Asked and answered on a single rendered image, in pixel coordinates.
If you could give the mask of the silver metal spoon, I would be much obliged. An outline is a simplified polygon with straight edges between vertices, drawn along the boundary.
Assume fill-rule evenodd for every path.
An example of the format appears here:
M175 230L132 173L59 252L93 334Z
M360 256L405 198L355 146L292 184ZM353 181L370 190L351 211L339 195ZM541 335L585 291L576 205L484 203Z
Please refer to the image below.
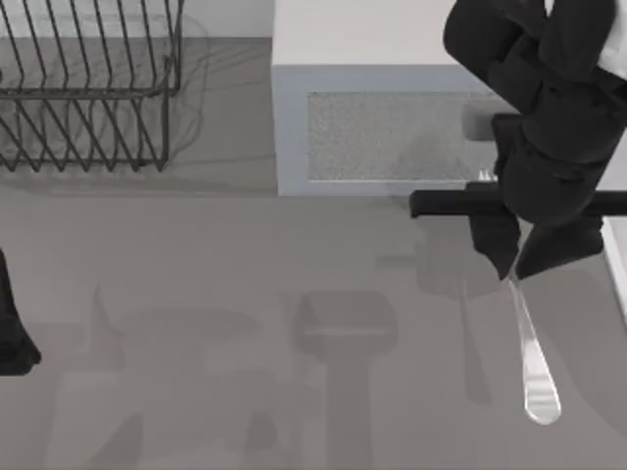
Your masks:
M550 426L562 414L560 396L537 336L522 281L516 273L517 264L531 235L532 228L529 228L522 236L521 247L508 273L506 284L512 295L518 329L524 410L532 422L540 426Z

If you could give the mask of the pale grey rounded box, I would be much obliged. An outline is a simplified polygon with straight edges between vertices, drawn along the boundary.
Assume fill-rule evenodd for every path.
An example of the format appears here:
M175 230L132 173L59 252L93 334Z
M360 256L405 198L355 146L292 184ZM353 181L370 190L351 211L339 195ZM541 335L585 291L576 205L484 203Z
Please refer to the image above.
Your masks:
M468 103L461 113L463 137L471 142L492 142L492 120L495 112L487 102Z

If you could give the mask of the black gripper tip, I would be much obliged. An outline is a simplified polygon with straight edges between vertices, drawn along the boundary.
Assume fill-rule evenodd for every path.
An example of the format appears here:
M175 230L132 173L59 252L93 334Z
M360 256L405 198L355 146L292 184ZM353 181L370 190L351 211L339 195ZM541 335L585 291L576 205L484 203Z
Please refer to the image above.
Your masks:
M7 260L0 249L0 377L25 376L41 359L19 316Z

